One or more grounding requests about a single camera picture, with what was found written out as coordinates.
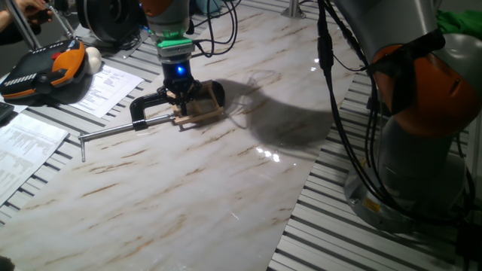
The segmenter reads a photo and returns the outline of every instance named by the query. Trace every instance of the paper document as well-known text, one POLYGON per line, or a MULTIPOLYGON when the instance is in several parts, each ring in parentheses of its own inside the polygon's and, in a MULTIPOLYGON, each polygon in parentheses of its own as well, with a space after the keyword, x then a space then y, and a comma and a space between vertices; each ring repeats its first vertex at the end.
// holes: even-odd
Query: paper document
POLYGON ((68 134, 24 114, 0 128, 0 205, 47 161, 68 134))
POLYGON ((93 76, 85 97, 71 106, 96 117, 103 117, 142 81, 138 76, 104 65, 93 76))

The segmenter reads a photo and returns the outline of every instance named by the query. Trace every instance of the marble surface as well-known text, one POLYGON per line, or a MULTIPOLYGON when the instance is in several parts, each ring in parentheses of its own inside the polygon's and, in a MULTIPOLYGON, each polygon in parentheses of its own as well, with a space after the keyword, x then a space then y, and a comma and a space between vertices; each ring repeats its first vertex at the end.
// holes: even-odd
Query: marble surface
MULTIPOLYGON (((22 271, 267 268, 331 109, 316 22, 238 11, 234 49, 191 60, 196 79, 224 86, 226 114, 183 131, 166 123, 89 142, 86 163, 73 159, 0 230, 0 255, 22 271)), ((230 18, 214 29, 226 39, 230 18)), ((357 66, 330 30, 335 53, 357 66)), ((338 102, 352 78, 336 64, 338 102)), ((164 105, 148 115, 168 112, 164 105)), ((110 126, 129 121, 125 111, 110 126)))

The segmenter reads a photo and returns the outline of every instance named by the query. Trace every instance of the electric cable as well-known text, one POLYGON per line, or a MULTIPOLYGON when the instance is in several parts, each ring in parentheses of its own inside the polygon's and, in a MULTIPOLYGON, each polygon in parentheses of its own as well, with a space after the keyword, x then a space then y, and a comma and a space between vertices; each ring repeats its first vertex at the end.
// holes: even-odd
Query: electric cable
MULTIPOLYGON (((238 5, 241 3, 241 1, 242 1, 242 0, 239 0, 234 7, 237 8, 238 5)), ((224 15, 226 15, 226 14, 229 14, 229 11, 228 11, 228 12, 224 12, 223 14, 219 14, 219 15, 213 16, 212 19, 216 19, 216 18, 222 17, 222 16, 224 16, 224 15)), ((205 20, 201 21, 200 23, 198 23, 197 25, 194 25, 194 27, 201 26, 201 25, 203 25, 204 23, 207 23, 207 22, 208 22, 208 19, 205 19, 205 20)))
POLYGON ((338 63, 340 63, 340 65, 342 65, 345 69, 351 71, 351 72, 363 72, 364 70, 367 69, 367 67, 362 67, 362 68, 359 68, 359 69, 351 69, 351 68, 348 68, 345 64, 343 64, 343 62, 341 62, 338 57, 333 54, 333 57, 337 60, 338 63))
POLYGON ((232 38, 232 42, 230 43, 230 46, 220 52, 220 53, 216 53, 215 50, 214 50, 214 45, 215 45, 215 40, 214 40, 214 35, 212 34, 212 24, 211 24, 211 17, 210 17, 210 14, 208 13, 208 18, 209 18, 209 21, 208 21, 208 25, 209 25, 209 34, 211 36, 211 40, 194 40, 193 43, 198 47, 198 49, 201 51, 201 53, 199 54, 196 54, 196 55, 193 55, 192 57, 198 57, 198 56, 205 56, 205 57, 212 57, 212 56, 219 56, 219 55, 222 55, 222 54, 225 54, 227 52, 229 52, 231 49, 233 49, 234 47, 234 44, 236 43, 236 39, 237 39, 237 35, 238 35, 238 17, 237 17, 237 12, 236 12, 236 6, 233 4, 233 2, 230 2, 231 4, 231 9, 229 9, 228 12, 233 12, 233 15, 234 15, 234 19, 232 20, 232 22, 234 21, 234 26, 233 26, 233 38, 232 38), (204 41, 208 41, 208 42, 211 42, 211 53, 207 53, 203 47, 200 45, 201 42, 204 42, 204 41))
MULTIPOLYGON (((464 153, 462 151, 462 144, 460 143, 460 132, 457 134, 456 141, 457 141, 457 148, 459 149, 459 156, 462 159, 465 159, 464 153)), ((465 177, 467 178, 467 184, 468 184, 468 199, 467 199, 467 203, 464 202, 465 209, 469 209, 469 210, 477 209, 474 205, 475 183, 474 183, 474 179, 472 178, 472 175, 468 170, 468 167, 465 169, 465 177)))
MULTIPOLYGON (((227 4, 226 4, 226 8, 228 9, 228 13, 231 16, 231 27, 232 27, 231 36, 229 37, 229 39, 227 41, 214 41, 214 43, 216 43, 216 44, 229 44, 233 40, 234 32, 235 32, 235 29, 236 29, 235 19, 234 19, 234 15, 233 15, 233 10, 230 9, 227 6, 227 4)), ((209 39, 194 40, 194 42, 197 42, 197 43, 204 42, 204 41, 211 41, 211 40, 209 40, 209 39)))

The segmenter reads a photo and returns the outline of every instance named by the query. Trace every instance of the blue led light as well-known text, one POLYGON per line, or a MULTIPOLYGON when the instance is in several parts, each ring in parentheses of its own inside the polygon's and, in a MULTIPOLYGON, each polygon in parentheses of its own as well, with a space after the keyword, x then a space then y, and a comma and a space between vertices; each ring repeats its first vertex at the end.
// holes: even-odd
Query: blue led light
POLYGON ((178 67, 178 73, 180 75, 184 74, 184 68, 182 68, 181 66, 178 67))

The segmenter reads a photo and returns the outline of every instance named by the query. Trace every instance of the white ball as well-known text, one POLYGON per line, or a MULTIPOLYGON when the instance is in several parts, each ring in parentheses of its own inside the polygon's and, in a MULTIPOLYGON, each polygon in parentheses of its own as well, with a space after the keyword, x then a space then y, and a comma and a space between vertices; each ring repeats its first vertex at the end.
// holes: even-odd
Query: white ball
POLYGON ((100 70, 102 65, 102 55, 99 50, 95 47, 88 47, 85 50, 87 54, 87 70, 85 71, 88 75, 94 75, 100 70))
POLYGON ((99 50, 95 47, 88 47, 85 49, 85 52, 87 53, 87 56, 90 57, 96 57, 98 59, 102 58, 102 55, 100 54, 99 50))
POLYGON ((87 62, 87 70, 85 71, 88 75, 94 75, 100 70, 100 66, 102 64, 102 60, 92 57, 89 58, 87 62))

